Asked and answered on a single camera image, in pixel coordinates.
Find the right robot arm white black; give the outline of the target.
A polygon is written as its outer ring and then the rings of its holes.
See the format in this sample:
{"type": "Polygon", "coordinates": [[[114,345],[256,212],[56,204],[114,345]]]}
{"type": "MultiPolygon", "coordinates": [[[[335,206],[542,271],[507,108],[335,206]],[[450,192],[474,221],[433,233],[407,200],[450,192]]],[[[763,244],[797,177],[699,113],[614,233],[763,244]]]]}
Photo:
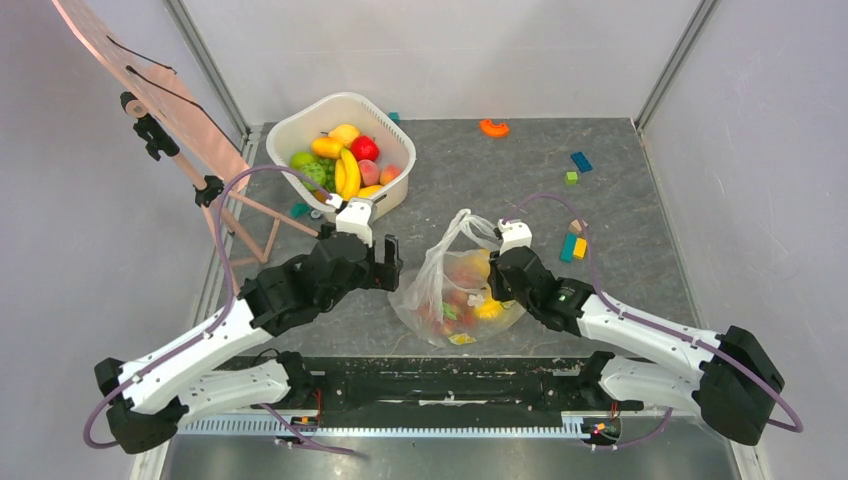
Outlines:
{"type": "Polygon", "coordinates": [[[495,299],[514,301],[547,329],[607,343],[637,355],[593,355],[577,382],[591,408],[633,401],[696,413],[715,432],[755,446],[785,381],[751,332],[698,329],[632,309],[588,283],[555,277],[528,247],[489,256],[495,299]]]}

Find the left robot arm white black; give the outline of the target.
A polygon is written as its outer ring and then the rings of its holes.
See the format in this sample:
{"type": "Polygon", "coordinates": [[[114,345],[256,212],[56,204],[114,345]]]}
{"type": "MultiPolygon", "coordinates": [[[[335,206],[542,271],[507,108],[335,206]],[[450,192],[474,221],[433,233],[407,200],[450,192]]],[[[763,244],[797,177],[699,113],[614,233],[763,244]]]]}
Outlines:
{"type": "Polygon", "coordinates": [[[396,236],[385,236],[384,259],[377,261],[373,245],[324,226],[310,253],[246,280],[236,300],[181,337],[137,360],[101,361],[94,372],[115,445],[138,454],[226,410],[306,405],[315,383],[297,352],[237,371],[219,367],[314,321],[355,290],[395,291],[402,266],[396,236]]]}

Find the clear plastic bag of fruits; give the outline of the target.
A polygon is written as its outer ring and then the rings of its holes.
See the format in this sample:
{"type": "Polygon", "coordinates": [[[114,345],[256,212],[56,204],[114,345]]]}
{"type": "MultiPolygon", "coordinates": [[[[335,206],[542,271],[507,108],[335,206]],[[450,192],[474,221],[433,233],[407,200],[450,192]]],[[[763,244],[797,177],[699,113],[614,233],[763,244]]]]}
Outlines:
{"type": "Polygon", "coordinates": [[[388,295],[395,314],[420,339],[440,348],[462,346],[512,327],[525,309],[494,298],[489,256],[500,247],[495,225],[469,209],[457,212],[420,268],[400,275],[388,295]]]}

